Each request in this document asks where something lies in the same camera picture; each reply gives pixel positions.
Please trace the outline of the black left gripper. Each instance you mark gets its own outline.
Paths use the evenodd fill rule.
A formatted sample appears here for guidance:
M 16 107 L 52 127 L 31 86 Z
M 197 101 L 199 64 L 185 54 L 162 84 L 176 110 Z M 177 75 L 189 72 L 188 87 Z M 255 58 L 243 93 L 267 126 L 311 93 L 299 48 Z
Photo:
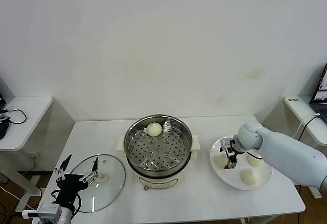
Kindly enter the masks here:
M 79 174 L 65 174 L 72 155 L 70 154 L 62 161 L 58 168 L 55 168 L 57 177 L 57 186 L 60 189 L 56 203 L 60 205 L 73 204 L 79 191 L 87 188 L 87 183 L 93 183 L 99 176 L 98 173 L 98 157 L 93 162 L 91 172 L 86 176 Z

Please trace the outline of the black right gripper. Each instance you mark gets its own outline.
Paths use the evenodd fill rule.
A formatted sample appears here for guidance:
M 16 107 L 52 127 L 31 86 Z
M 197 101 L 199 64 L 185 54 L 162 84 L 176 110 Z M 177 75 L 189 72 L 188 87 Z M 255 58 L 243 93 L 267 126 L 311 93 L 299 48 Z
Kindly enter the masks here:
M 237 165 L 237 155 L 240 154 L 238 151 L 238 143 L 235 141 L 235 139 L 229 138 L 229 149 L 228 149 L 228 157 L 227 157 L 227 164 L 224 167 L 225 169 L 235 169 Z M 223 144 L 220 145 L 219 152 L 224 152 L 225 147 Z

